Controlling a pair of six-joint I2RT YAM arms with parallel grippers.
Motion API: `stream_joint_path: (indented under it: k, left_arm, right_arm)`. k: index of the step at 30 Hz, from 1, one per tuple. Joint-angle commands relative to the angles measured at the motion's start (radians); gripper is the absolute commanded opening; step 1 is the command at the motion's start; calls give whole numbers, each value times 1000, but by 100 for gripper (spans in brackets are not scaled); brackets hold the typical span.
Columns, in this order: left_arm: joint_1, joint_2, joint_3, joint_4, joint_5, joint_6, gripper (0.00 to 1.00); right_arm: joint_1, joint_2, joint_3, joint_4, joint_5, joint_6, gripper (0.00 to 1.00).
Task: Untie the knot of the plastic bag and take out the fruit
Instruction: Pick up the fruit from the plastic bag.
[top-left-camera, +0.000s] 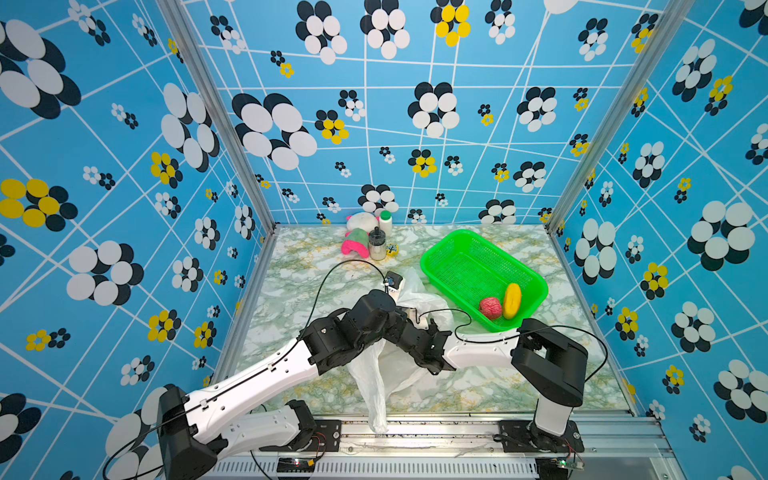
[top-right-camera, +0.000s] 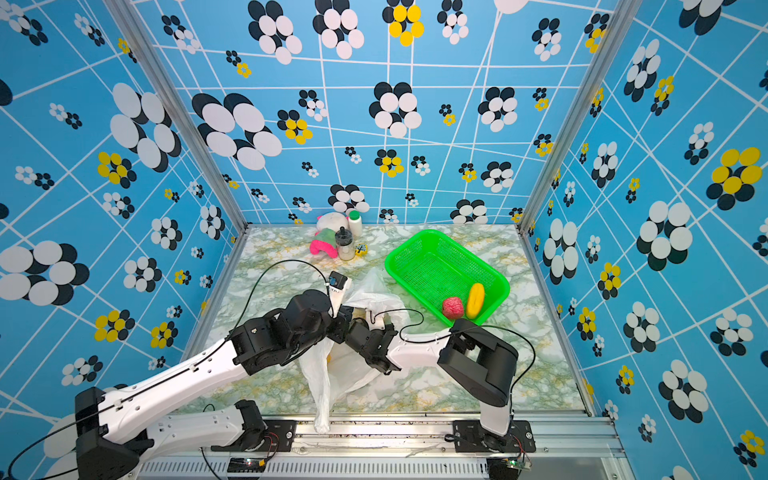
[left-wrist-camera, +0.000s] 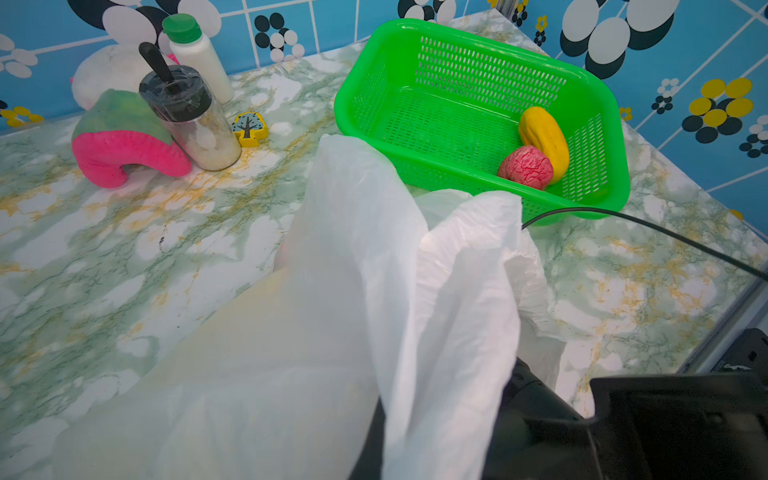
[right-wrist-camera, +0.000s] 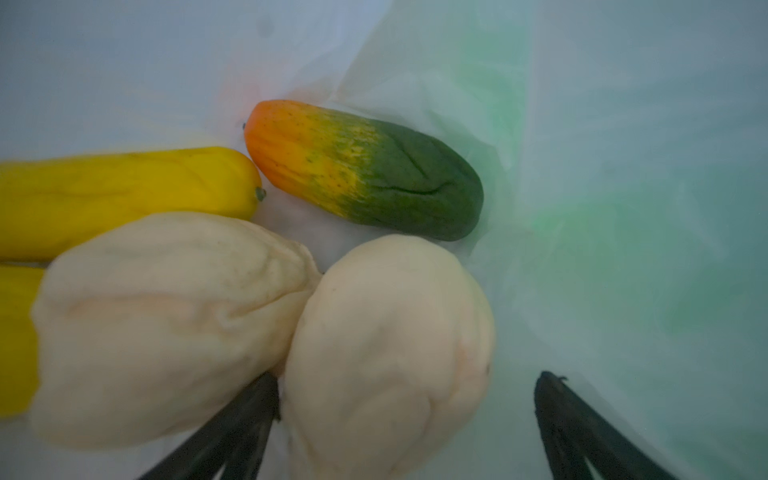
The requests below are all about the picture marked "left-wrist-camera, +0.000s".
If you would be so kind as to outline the white translucent plastic bag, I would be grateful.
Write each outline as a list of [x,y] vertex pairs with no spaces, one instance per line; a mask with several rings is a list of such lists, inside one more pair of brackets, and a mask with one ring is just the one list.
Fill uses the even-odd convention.
[[413,196],[326,135],[274,272],[56,440],[57,479],[477,479],[521,324],[548,310],[509,192]]

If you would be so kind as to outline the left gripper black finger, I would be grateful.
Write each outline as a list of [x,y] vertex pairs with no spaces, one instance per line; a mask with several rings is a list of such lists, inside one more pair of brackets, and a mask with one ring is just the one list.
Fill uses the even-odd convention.
[[380,480],[382,477],[386,415],[378,400],[363,448],[349,480]]

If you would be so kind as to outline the red textured fruit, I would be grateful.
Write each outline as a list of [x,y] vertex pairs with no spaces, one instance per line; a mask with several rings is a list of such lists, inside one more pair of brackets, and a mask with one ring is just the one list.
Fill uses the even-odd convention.
[[551,161],[534,146],[526,145],[508,155],[500,164],[500,178],[544,190],[554,178]]

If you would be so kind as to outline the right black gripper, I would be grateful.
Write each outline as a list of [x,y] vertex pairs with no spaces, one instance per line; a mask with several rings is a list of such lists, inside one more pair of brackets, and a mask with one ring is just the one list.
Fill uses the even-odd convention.
[[519,361],[503,390],[485,479],[764,479],[767,337],[745,330],[706,375],[591,381],[578,415]]

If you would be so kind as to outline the green plastic basket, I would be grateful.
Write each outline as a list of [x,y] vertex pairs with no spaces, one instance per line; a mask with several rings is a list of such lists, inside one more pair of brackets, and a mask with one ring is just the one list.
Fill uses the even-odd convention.
[[[538,106],[568,144],[564,177],[544,190],[502,179],[522,144],[518,123]],[[523,200],[525,219],[584,218],[619,211],[631,190],[619,107],[584,69],[523,48],[423,20],[377,28],[334,101],[339,130],[384,154],[402,181],[424,190],[502,190]]]

